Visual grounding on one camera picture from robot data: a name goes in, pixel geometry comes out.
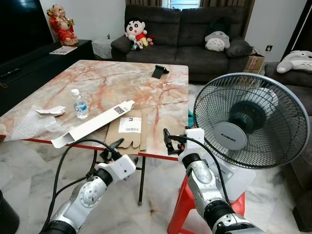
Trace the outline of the brown cardboard piece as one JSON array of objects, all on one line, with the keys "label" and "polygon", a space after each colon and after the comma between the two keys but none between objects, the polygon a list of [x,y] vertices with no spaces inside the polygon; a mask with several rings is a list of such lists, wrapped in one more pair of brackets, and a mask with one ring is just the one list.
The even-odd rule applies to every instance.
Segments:
[{"label": "brown cardboard piece", "polygon": [[146,150],[146,132],[146,115],[142,110],[131,110],[109,123],[105,142],[112,146],[122,138],[116,149],[121,154],[136,155]]}]

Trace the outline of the black metal table leg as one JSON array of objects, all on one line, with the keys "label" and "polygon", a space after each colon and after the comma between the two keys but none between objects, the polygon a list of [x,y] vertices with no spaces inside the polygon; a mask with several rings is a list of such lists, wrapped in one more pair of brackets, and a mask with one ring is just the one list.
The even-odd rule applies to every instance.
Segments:
[{"label": "black metal table leg", "polygon": [[143,202],[143,185],[144,185],[144,177],[145,177],[145,157],[144,156],[138,156],[138,160],[140,161],[140,167],[137,169],[140,170],[140,183],[139,183],[139,190],[138,190],[138,201],[137,205],[142,206]]}]

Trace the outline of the long white cardboard box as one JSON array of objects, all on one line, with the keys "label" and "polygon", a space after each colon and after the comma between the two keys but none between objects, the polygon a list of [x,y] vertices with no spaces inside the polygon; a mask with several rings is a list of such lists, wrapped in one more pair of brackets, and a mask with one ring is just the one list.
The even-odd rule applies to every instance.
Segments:
[{"label": "long white cardboard box", "polygon": [[112,107],[111,109],[102,112],[102,114],[88,120],[87,122],[82,123],[78,127],[73,128],[66,134],[51,140],[51,142],[56,149],[60,149],[60,147],[63,147],[69,143],[74,143],[126,114],[132,109],[133,105],[133,100],[124,101]]}]

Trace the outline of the small clear water bottle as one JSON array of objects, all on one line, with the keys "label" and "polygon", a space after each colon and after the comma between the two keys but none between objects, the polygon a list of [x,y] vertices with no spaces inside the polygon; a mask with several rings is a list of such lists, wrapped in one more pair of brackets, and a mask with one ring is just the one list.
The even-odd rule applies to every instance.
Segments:
[{"label": "small clear water bottle", "polygon": [[71,90],[72,97],[74,98],[74,110],[76,116],[80,119],[86,119],[89,115],[88,104],[80,94],[78,89]]}]

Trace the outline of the red plastic stool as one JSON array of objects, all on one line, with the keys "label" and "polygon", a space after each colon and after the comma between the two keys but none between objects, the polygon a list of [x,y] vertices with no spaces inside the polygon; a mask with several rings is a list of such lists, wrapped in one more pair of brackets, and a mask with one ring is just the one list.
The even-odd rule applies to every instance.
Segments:
[{"label": "red plastic stool", "polygon": [[178,197],[167,227],[167,234],[196,234],[196,232],[183,227],[190,214],[198,215],[199,212],[196,210],[195,199],[190,190],[188,179],[185,177],[178,190]]}]

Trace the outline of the black phone stand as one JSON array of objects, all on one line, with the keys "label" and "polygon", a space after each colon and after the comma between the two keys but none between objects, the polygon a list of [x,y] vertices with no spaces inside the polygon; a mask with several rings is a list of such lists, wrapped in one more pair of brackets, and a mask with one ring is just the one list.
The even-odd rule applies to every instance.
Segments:
[{"label": "black phone stand", "polygon": [[163,65],[155,65],[155,69],[152,73],[153,78],[160,79],[161,76],[168,74],[170,71]]}]

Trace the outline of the crumpled white paper packaging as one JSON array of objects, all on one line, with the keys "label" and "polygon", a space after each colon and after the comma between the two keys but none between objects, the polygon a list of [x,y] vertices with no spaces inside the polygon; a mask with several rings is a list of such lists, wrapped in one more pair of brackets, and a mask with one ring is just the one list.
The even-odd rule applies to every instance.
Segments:
[{"label": "crumpled white paper packaging", "polygon": [[64,106],[56,106],[50,109],[43,109],[40,107],[35,107],[34,111],[38,113],[40,117],[56,117],[64,114],[65,107]]}]

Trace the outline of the grey white table fan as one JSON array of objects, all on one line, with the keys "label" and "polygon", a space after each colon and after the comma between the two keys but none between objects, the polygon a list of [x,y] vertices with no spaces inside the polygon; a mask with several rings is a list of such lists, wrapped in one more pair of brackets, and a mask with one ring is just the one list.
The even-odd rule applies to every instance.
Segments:
[{"label": "grey white table fan", "polygon": [[264,170],[293,162],[308,148],[310,117],[284,84],[235,72],[208,82],[196,95],[194,127],[210,164]]}]

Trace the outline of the clear bubble wrap sheet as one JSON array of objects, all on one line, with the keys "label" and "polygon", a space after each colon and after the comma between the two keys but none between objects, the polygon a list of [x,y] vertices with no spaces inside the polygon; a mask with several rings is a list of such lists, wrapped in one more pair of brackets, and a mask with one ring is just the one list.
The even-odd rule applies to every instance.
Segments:
[{"label": "clear bubble wrap sheet", "polygon": [[21,140],[35,137],[47,131],[49,118],[42,117],[35,109],[20,111],[14,118],[13,129],[5,140]]}]

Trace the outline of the white lace covered stand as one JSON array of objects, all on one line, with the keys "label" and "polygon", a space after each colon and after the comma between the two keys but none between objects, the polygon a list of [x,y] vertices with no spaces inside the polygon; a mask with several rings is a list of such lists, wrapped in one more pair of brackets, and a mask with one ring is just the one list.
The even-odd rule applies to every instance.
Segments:
[{"label": "white lace covered stand", "polygon": [[96,39],[92,41],[92,49],[94,54],[102,59],[111,60],[111,39]]}]

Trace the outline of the dark grey fabric sofa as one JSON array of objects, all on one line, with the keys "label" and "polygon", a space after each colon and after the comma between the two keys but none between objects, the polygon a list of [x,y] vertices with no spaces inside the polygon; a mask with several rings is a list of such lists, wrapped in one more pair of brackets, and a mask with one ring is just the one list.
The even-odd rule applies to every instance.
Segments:
[{"label": "dark grey fabric sofa", "polygon": [[243,38],[245,9],[240,6],[171,9],[130,4],[125,7],[125,22],[139,18],[146,22],[154,45],[132,50],[131,41],[123,34],[111,43],[112,60],[149,64],[186,65],[196,80],[210,80],[231,72],[243,71],[248,56],[230,58],[225,51],[205,49],[207,27],[212,18],[232,19],[230,41]]}]

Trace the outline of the low black TV cabinet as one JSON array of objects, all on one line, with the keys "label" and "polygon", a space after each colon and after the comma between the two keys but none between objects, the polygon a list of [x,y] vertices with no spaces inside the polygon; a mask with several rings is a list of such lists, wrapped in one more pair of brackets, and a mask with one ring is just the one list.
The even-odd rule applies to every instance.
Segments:
[{"label": "low black TV cabinet", "polygon": [[93,60],[92,41],[80,39],[77,49],[65,55],[49,54],[61,47],[59,42],[45,45],[30,53],[0,64],[0,74],[20,68],[20,71],[0,78],[0,116],[25,100],[58,74],[79,60]]}]

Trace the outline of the small grey Totoro plush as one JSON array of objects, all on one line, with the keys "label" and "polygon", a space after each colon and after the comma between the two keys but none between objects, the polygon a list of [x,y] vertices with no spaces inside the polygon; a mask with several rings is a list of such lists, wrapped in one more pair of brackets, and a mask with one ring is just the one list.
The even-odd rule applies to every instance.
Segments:
[{"label": "small grey Totoro plush", "polygon": [[229,17],[212,18],[207,27],[205,36],[205,49],[209,51],[223,52],[230,47],[229,32],[232,19]]}]

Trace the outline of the printed sale magazine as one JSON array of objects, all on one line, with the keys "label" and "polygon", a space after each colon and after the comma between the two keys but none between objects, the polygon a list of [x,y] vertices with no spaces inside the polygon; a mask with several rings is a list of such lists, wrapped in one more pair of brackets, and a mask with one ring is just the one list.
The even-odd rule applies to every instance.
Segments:
[{"label": "printed sale magazine", "polygon": [[77,48],[78,47],[63,45],[60,48],[51,51],[49,54],[51,54],[51,55],[66,55],[66,54],[72,52],[73,50],[75,50]]}]

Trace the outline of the cartoon boy plush doll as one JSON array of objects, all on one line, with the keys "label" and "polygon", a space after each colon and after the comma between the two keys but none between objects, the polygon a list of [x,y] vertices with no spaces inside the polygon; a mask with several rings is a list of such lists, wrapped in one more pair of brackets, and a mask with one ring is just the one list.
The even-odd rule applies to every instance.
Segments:
[{"label": "cartoon boy plush doll", "polygon": [[131,41],[132,50],[141,50],[153,45],[153,38],[147,35],[146,22],[139,18],[129,18],[125,25],[125,36]]}]

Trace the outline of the brown cardboard carton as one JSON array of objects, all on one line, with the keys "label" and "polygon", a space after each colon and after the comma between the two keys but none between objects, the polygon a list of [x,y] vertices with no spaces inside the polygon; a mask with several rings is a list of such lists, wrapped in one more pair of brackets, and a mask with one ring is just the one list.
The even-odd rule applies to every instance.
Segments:
[{"label": "brown cardboard carton", "polygon": [[260,54],[256,47],[252,49],[252,53],[248,56],[247,64],[245,65],[243,72],[250,72],[254,74],[260,74],[265,62],[265,56]]}]

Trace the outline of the dark grey sofa cushion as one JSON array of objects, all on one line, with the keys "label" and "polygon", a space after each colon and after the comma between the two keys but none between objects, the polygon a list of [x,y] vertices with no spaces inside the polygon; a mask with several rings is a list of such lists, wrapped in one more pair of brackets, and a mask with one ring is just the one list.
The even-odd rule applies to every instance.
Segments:
[{"label": "dark grey sofa cushion", "polygon": [[235,38],[230,41],[230,46],[225,53],[230,58],[249,56],[254,51],[253,47],[241,38]]}]

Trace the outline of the black remote control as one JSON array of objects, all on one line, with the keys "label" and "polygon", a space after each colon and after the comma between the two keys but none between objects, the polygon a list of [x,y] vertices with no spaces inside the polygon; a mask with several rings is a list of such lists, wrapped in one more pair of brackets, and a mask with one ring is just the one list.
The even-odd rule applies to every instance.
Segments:
[{"label": "black remote control", "polygon": [[2,74],[0,74],[0,78],[7,78],[13,74],[15,74],[16,72],[20,71],[20,68],[15,68],[13,70],[10,70],[10,71],[7,71],[7,72],[4,72]]}]

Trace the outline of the red laughing Buddha statue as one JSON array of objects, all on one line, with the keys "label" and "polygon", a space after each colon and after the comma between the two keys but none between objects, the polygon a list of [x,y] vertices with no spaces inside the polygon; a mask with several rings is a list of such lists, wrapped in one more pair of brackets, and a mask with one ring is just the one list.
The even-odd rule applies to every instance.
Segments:
[{"label": "red laughing Buddha statue", "polygon": [[53,7],[47,9],[47,15],[49,16],[50,26],[61,45],[69,46],[79,43],[78,38],[74,34],[74,22],[65,16],[64,7],[54,4]]}]

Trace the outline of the bright window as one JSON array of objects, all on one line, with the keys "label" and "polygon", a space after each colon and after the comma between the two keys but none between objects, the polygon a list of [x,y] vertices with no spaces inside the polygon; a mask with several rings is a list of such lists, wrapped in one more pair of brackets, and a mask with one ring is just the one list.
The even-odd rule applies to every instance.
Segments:
[{"label": "bright window", "polygon": [[172,9],[192,9],[200,6],[201,0],[162,0],[163,7]]}]

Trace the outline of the large pale Totoro plush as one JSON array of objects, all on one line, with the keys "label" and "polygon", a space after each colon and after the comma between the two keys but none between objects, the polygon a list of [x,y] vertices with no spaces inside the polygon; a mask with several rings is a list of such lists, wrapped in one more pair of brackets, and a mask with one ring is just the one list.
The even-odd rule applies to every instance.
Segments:
[{"label": "large pale Totoro plush", "polygon": [[312,52],[295,50],[291,51],[278,64],[276,71],[283,74],[290,70],[312,72]]}]

